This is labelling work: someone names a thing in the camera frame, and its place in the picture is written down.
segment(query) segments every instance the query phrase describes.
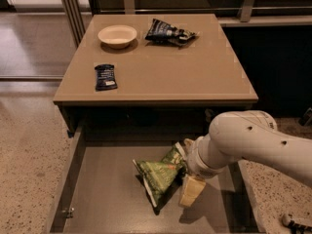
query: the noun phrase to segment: brown table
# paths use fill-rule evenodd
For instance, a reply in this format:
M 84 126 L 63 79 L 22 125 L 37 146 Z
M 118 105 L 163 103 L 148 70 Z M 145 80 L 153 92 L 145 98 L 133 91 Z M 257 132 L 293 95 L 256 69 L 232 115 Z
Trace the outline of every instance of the brown table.
M 198 33 L 187 47 L 153 44 L 144 39 L 156 18 Z M 132 26 L 136 40 L 112 50 L 98 33 L 114 24 Z M 118 89 L 96 92 L 95 66 L 115 66 Z M 215 15 L 96 15 L 77 49 L 54 98 L 71 131 L 76 108 L 99 106 L 249 108 L 257 95 Z

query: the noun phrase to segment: crumpled snack bag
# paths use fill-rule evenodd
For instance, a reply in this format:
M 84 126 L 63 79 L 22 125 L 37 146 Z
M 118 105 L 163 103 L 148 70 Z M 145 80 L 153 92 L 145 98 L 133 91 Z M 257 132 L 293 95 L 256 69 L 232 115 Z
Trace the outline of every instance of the crumpled snack bag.
M 185 157 L 183 148 L 176 143 L 160 162 L 133 161 L 154 208 L 157 208 L 176 177 L 185 176 Z
M 185 46 L 188 41 L 196 36 L 196 33 L 186 29 L 178 29 L 159 19 L 153 19 L 153 23 L 149 28 L 145 40 L 157 43 L 170 42 L 177 46 Z

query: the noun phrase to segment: wooden tabletop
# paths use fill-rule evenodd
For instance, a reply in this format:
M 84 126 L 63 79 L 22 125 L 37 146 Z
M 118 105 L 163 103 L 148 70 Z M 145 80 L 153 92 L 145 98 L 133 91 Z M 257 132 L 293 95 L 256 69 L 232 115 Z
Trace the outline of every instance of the wooden tabletop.
M 188 46 L 145 40 L 153 19 L 198 34 Z M 132 26 L 126 49 L 101 44 L 98 33 L 115 24 Z M 97 92 L 95 66 L 115 66 L 118 89 Z M 252 104 L 257 95 L 215 15 L 96 15 L 63 77 L 57 105 Z

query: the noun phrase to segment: open drawer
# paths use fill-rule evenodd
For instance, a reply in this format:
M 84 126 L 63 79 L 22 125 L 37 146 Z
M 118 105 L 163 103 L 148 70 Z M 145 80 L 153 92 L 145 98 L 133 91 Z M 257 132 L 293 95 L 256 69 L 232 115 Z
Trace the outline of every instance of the open drawer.
M 178 205 L 176 184 L 166 204 L 153 209 L 133 159 L 159 161 L 182 137 L 192 136 L 185 131 L 162 139 L 158 130 L 153 140 L 149 128 L 140 128 L 145 133 L 135 140 L 108 140 L 80 124 L 51 233 L 260 233 L 238 164 L 210 179 L 191 208 Z

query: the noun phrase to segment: white bowl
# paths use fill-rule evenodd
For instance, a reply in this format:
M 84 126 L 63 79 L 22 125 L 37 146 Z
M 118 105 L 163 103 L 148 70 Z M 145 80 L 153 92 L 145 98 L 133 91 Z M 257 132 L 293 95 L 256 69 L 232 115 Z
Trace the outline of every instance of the white bowl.
M 126 25 L 108 26 L 101 30 L 98 39 L 112 49 L 124 49 L 137 38 L 137 31 Z

